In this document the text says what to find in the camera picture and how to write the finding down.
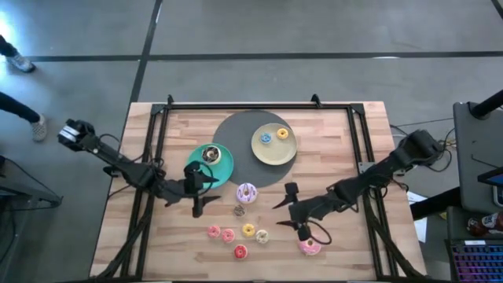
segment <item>black metal frame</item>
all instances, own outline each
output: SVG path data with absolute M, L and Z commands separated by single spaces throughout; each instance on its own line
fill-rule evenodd
M 149 125 L 147 128 L 147 135 L 145 139 L 145 147 L 143 150 L 142 162 L 148 162 L 149 156 L 152 148 L 152 137 L 154 127 L 156 125 L 157 116 L 162 114 L 161 124 L 159 129 L 159 137 L 157 141 L 156 154 L 153 157 L 153 161 L 161 158 L 161 154 L 163 151 L 163 140 L 166 132 L 168 114 L 171 110 L 197 110 L 197 109 L 334 109 L 334 110 L 345 110 L 347 112 L 347 118 L 349 122 L 349 128 L 351 133 L 351 141 L 353 144 L 354 150 L 354 159 L 356 168 L 358 171 L 358 164 L 361 163 L 362 160 L 362 152 L 360 150 L 360 144 L 358 140 L 358 133 L 356 130 L 356 124 L 354 121 L 354 115 L 358 115 L 361 125 L 362 125 L 362 134 L 363 140 L 365 143 L 365 151 L 367 154 L 367 159 L 369 162 L 373 162 L 373 148 L 370 140 L 369 128 L 366 121 L 365 110 L 363 104 L 359 103 L 351 103 L 351 104 L 322 104 L 320 102 L 319 97 L 314 94 L 310 100 L 311 102 L 305 103 L 174 103 L 173 98 L 171 96 L 168 97 L 168 102 L 166 104 L 154 104 L 152 105 L 150 112 Z M 134 233 L 135 229 L 138 228 L 138 218 L 140 215 L 140 207 L 141 207 L 141 199 L 144 193 L 140 190 L 137 190 L 134 195 L 134 202 L 131 211 L 130 217 L 130 225 L 128 231 L 128 238 Z M 379 190 L 375 192 L 375 200 L 378 211 L 378 217 L 383 225 L 383 228 L 390 235 L 389 225 L 387 223 L 386 210 L 384 209 L 384 201 L 382 194 Z M 363 202 L 366 207 L 370 207 L 370 199 L 369 193 L 363 194 Z M 142 216 L 146 216 L 147 222 L 146 225 L 143 223 L 143 229 L 141 232 L 141 242 L 138 250 L 138 261 L 136 270 L 134 275 L 130 275 L 130 251 L 127 252 L 125 259 L 122 262 L 122 268 L 120 271 L 119 277 L 103 277 L 103 278 L 91 278 L 92 282 L 132 282 L 132 281 L 141 281 L 143 271 L 145 268 L 145 257 L 147 253 L 147 244 L 149 240 L 149 230 L 150 230 L 150 222 L 152 220 L 152 211 L 154 205 L 154 196 L 149 196 L 145 210 Z M 365 209 L 365 219 L 368 219 L 370 215 L 373 215 L 373 211 L 370 209 Z M 376 272 L 376 279 L 380 280 L 383 277 L 387 277 L 384 275 L 382 262 L 380 260 L 379 246 L 377 244 L 376 232 L 374 229 L 367 224 L 367 228 L 369 230 L 369 241 L 371 253 L 373 256 L 373 265 Z M 391 255 L 390 251 L 386 248 L 387 252 L 387 260 L 390 267 L 391 277 L 398 276 L 398 268 L 396 265 L 396 261 Z

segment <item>keyboard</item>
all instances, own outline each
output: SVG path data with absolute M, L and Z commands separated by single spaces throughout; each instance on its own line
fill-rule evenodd
M 503 282 L 503 240 L 450 240 L 446 245 L 453 281 Z

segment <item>beige plate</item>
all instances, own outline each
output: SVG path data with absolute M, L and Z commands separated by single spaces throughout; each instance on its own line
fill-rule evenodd
M 277 130 L 284 128 L 288 131 L 286 139 L 277 137 Z M 271 141 L 264 144 L 260 141 L 260 136 L 268 133 Z M 268 123 L 261 126 L 251 137 L 251 150 L 257 158 L 265 164 L 282 165 L 290 161 L 297 154 L 297 140 L 292 129 L 279 123 Z

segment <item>donut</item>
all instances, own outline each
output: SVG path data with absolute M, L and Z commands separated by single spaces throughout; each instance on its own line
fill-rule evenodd
M 201 158 L 208 165 L 215 165 L 220 162 L 220 158 L 222 157 L 222 153 L 220 149 L 214 145 L 209 145 L 206 149 L 203 150 L 201 154 Z
M 285 128 L 281 128 L 277 130 L 276 135 L 279 139 L 286 139 L 288 138 L 288 130 Z
M 299 241 L 299 248 L 304 255 L 316 255 L 321 250 L 321 244 L 310 238 L 305 241 Z
M 210 238 L 216 239 L 218 236 L 220 236 L 220 227 L 218 227 L 218 226 L 209 226 L 207 228 L 207 235 Z
M 225 229 L 222 231 L 222 239 L 227 244 L 234 241 L 234 231 L 232 229 Z
M 246 214 L 246 208 L 243 205 L 238 204 L 234 207 L 233 213 L 237 217 L 244 216 Z
M 272 140 L 272 137 L 268 133 L 263 133 L 260 135 L 260 141 L 263 144 L 268 144 L 268 143 L 270 143 L 271 140 Z
M 237 187 L 236 197 L 242 204 L 251 204 L 257 199 L 259 191 L 254 185 L 244 183 Z
M 252 224 L 244 224 L 243 235 L 245 237 L 253 237 L 255 235 L 255 227 Z
M 239 244 L 234 248 L 234 256 L 236 259 L 244 259 L 248 256 L 248 249 L 244 245 Z
M 258 230 L 257 234 L 255 235 L 255 239 L 260 243 L 260 244 L 265 244 L 267 241 L 269 241 L 269 233 L 265 230 Z

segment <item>table leg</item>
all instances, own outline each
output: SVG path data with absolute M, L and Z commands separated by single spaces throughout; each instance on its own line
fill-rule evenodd
M 459 187 L 411 204 L 410 210 L 412 211 L 414 220 L 418 220 L 428 215 L 444 212 L 449 206 L 461 207 L 461 191 Z

